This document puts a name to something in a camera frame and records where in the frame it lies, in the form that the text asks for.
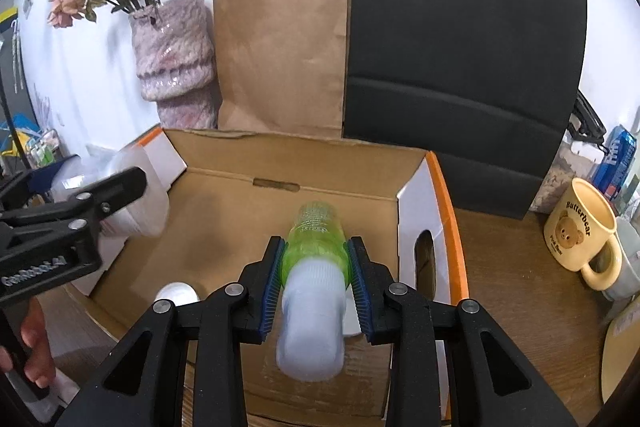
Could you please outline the left hand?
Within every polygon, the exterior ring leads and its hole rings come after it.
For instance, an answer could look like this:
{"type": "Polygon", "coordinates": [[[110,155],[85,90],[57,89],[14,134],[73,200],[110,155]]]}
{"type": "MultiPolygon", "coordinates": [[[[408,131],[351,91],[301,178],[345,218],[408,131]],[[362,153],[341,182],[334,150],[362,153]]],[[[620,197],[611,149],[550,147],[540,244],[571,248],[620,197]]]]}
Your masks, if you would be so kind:
{"type": "Polygon", "coordinates": [[[56,369],[52,358],[46,319],[37,298],[29,300],[26,315],[20,326],[23,343],[30,355],[24,364],[24,374],[39,388],[47,388],[55,379],[56,369]]]}

